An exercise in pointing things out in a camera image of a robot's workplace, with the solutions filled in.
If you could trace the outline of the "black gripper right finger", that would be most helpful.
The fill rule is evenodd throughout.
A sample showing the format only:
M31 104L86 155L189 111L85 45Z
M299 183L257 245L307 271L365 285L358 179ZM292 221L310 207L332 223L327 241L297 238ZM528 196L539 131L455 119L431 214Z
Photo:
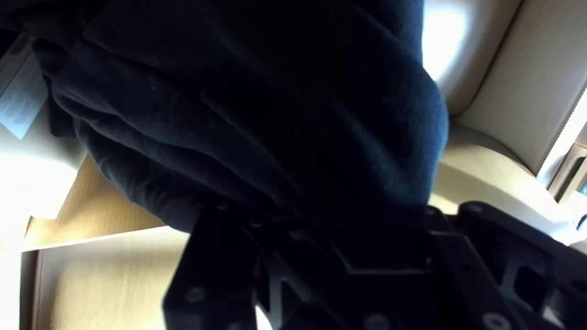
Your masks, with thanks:
M428 208L437 263L470 317L459 330L587 330L587 256L481 201Z

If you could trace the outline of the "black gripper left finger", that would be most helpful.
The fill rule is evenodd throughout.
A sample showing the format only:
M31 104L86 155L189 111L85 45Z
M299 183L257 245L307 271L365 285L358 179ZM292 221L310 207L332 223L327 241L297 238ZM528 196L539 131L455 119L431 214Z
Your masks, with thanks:
M235 208L206 208L163 296L165 330L257 330L257 251Z

